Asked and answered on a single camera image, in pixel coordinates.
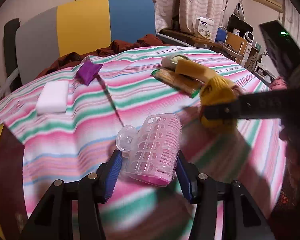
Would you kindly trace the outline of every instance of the table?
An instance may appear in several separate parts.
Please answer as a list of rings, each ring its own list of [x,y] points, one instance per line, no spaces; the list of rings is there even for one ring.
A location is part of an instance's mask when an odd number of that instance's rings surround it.
[[[81,65],[26,84],[0,102],[0,123],[25,145],[23,186],[28,215],[55,179],[79,180],[107,161],[123,124],[140,128],[147,116],[159,113],[181,117],[180,147],[187,160],[216,180],[238,178],[263,213],[270,214],[285,167],[279,120],[240,120],[237,133],[209,134],[198,120],[199,96],[191,99],[151,76],[162,57],[176,52],[213,68],[248,92],[268,90],[228,58],[192,47],[146,47],[105,58],[90,56],[92,62],[104,65],[101,81],[94,79],[88,87],[75,79]],[[44,84],[53,80],[69,80],[67,111],[38,116],[36,101]],[[120,173],[112,198],[99,208],[108,240],[145,240],[188,239],[195,207],[183,198],[177,180],[158,188]],[[219,203],[216,239],[221,239],[221,232]]]
[[[163,29],[160,31],[160,33],[170,36],[172,38],[175,39],[179,39],[179,40],[185,40],[186,43],[190,44],[190,45],[194,45],[195,43],[197,44],[202,44],[202,45],[208,45],[208,46],[214,46],[217,48],[222,48],[222,45],[220,45],[217,42],[213,42],[210,40],[207,40],[205,38],[200,38],[200,37],[196,37],[187,33],[182,33],[182,32],[177,32],[174,30],[169,30],[169,29]]]

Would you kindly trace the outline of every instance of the purple sachet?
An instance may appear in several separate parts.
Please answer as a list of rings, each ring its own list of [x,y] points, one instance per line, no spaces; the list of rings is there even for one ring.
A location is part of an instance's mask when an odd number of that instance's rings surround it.
[[[83,80],[83,83],[88,86],[94,79],[94,76],[99,73],[102,68],[102,64],[93,64],[90,60],[87,60],[77,71],[77,77]]]

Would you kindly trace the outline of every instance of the air conditioner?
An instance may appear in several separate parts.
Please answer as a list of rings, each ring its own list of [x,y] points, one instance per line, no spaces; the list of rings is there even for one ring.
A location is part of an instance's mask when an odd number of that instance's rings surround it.
[[[277,12],[283,12],[282,4],[276,0],[253,0],[253,1],[262,3],[263,5],[268,6]]]

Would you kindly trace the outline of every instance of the product box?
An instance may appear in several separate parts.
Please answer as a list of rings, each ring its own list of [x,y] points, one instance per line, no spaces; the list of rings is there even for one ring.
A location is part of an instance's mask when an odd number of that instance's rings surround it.
[[[210,18],[199,17],[196,19],[195,28],[194,28],[194,36],[196,37],[204,37],[208,40],[211,39],[211,33],[213,29],[213,20]]]

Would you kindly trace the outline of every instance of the metal screw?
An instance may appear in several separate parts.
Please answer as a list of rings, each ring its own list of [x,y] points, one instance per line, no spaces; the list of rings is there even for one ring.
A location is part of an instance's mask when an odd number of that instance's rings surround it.
[[[98,175],[96,174],[96,173],[90,173],[89,175],[88,175],[88,178],[89,179],[96,179],[98,177]]]
[[[62,184],[62,180],[61,179],[57,179],[53,182],[53,185],[55,186],[60,186]]]
[[[238,180],[234,180],[233,185],[235,185],[236,187],[241,187],[241,182]]]
[[[205,174],[205,173],[200,173],[200,174],[198,175],[198,177],[199,177],[199,179],[207,179],[207,178],[208,178],[208,175]]]

